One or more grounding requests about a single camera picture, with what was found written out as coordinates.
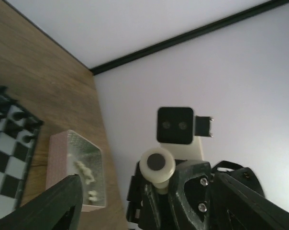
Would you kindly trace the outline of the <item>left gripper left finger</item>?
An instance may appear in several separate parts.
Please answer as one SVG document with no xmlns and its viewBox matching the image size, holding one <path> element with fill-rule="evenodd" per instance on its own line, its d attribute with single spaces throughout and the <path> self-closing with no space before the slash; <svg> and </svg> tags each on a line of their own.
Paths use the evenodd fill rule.
<svg viewBox="0 0 289 230">
<path fill-rule="evenodd" d="M 69 175 L 0 219 L 0 230 L 76 230 L 83 204 L 79 175 Z"/>
</svg>

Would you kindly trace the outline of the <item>white chess piece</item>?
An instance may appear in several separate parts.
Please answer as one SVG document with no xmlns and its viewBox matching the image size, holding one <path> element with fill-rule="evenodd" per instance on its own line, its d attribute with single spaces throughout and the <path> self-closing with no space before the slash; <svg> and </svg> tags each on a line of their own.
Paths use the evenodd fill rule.
<svg viewBox="0 0 289 230">
<path fill-rule="evenodd" d="M 172 154 L 165 148 L 149 149 L 139 161 L 142 176 L 157 189 L 161 195 L 168 192 L 169 180 L 175 172 L 176 163 Z"/>
</svg>

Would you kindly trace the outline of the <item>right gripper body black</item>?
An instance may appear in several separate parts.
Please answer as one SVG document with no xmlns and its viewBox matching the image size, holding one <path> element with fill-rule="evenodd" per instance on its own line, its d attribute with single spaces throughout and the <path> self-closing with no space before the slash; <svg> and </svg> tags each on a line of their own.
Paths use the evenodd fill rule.
<svg viewBox="0 0 289 230">
<path fill-rule="evenodd" d="M 136 164 L 127 195 L 126 219 L 137 225 L 137 230 L 172 230 L 173 218 L 167 194 L 161 195 L 147 181 Z"/>
</svg>

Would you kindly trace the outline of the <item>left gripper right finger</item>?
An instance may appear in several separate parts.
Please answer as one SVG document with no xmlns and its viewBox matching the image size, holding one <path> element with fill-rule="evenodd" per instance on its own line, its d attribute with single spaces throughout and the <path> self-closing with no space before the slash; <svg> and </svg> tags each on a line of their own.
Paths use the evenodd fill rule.
<svg viewBox="0 0 289 230">
<path fill-rule="evenodd" d="M 184 161 L 168 200 L 178 230 L 289 230 L 289 212 L 266 199 L 250 168 L 220 172 L 207 161 Z"/>
</svg>

